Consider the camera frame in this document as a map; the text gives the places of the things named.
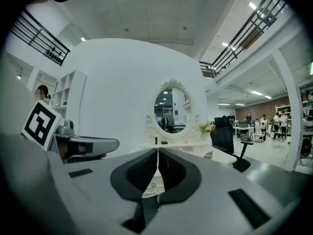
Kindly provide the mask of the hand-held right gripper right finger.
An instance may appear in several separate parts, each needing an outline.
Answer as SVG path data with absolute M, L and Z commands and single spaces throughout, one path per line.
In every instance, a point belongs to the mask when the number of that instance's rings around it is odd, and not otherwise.
M 161 204 L 184 202 L 201 184 L 198 167 L 176 155 L 173 150 L 158 149 L 158 170 L 164 184 L 164 193 L 159 197 Z

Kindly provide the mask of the yellow flower bouquet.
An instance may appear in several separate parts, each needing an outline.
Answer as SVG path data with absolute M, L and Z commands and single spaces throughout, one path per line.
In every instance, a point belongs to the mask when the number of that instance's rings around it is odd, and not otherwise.
M 215 130 L 215 125 L 212 122 L 208 121 L 208 122 L 201 124 L 200 129 L 203 135 L 208 134 Z

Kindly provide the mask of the black office chair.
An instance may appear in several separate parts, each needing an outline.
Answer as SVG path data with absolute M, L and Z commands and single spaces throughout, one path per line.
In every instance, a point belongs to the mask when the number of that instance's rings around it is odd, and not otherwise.
M 232 164 L 233 168 L 239 172 L 246 171 L 251 163 L 244 159 L 246 148 L 248 145 L 253 145 L 250 141 L 241 141 L 243 149 L 240 156 L 234 154 L 234 143 L 233 143 L 233 126 L 226 117 L 214 118 L 214 130 L 211 131 L 211 140 L 214 148 L 236 158 L 236 161 Z

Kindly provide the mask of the white office chair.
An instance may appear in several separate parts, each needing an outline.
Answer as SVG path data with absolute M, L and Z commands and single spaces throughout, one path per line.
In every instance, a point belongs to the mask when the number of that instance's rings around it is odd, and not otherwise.
M 255 142 L 263 142 L 264 141 L 265 132 L 262 130 L 260 126 L 255 126 Z

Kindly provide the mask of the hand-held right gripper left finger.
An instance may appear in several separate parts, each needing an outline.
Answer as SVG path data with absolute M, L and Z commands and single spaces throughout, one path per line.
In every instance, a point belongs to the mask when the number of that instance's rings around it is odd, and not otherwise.
M 158 150 L 153 148 L 113 170 L 112 187 L 118 195 L 129 201 L 140 201 L 157 170 Z

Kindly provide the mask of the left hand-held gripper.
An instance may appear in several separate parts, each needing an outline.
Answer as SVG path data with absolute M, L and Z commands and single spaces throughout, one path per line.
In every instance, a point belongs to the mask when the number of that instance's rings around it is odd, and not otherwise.
M 59 154 L 64 162 L 77 162 L 87 155 L 87 144 L 72 140 L 75 137 L 73 121 L 64 119 L 46 103 L 39 100 L 35 102 L 25 121 L 22 135 L 45 151 Z M 118 148 L 119 140 L 117 139 L 95 139 L 92 152 L 107 154 Z

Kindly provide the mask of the white cubby bookshelf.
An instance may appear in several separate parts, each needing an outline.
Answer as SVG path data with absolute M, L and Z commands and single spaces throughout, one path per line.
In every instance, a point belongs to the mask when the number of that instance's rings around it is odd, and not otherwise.
M 72 71 L 55 83 L 51 107 L 57 110 L 67 110 L 80 106 L 86 75 L 81 71 Z

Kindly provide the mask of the oval white ornate mirror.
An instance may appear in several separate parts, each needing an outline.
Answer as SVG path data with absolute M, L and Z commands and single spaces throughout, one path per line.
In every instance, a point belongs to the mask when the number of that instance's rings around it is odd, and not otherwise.
M 201 138 L 199 114 L 187 88 L 175 79 L 164 82 L 155 92 L 146 117 L 143 140 L 158 144 L 161 141 L 197 141 Z

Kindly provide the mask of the white storage shelf rack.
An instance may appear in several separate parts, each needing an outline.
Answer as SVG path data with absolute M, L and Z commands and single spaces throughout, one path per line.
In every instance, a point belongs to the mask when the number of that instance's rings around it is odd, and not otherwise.
M 287 131 L 291 129 L 291 106 L 290 105 L 280 105 L 280 106 L 275 106 L 275 111 L 278 112 L 279 118 L 282 117 L 283 114 L 287 116 L 286 120 L 286 128 Z

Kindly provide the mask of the black balcony railing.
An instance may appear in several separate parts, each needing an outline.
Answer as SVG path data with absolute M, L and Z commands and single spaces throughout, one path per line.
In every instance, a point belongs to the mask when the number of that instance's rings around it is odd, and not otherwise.
M 225 42 L 221 53 L 212 61 L 199 61 L 202 75 L 214 78 L 221 74 L 230 64 L 250 48 L 275 22 L 287 8 L 284 0 L 260 0 L 256 10 L 252 9 L 247 20 L 238 32 Z
M 59 66 L 70 53 L 70 49 L 26 9 L 18 16 L 10 32 Z

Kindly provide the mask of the white office desk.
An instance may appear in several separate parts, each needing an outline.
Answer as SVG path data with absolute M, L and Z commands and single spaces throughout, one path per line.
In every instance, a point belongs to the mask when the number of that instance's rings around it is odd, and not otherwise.
M 248 126 L 248 127 L 239 127 L 239 126 L 235 126 L 233 127 L 234 131 L 235 131 L 235 137 L 236 138 L 241 138 L 241 134 L 243 134 L 244 136 L 246 136 L 246 139 L 248 141 L 251 141 L 251 137 L 254 131 L 254 127 L 253 126 Z

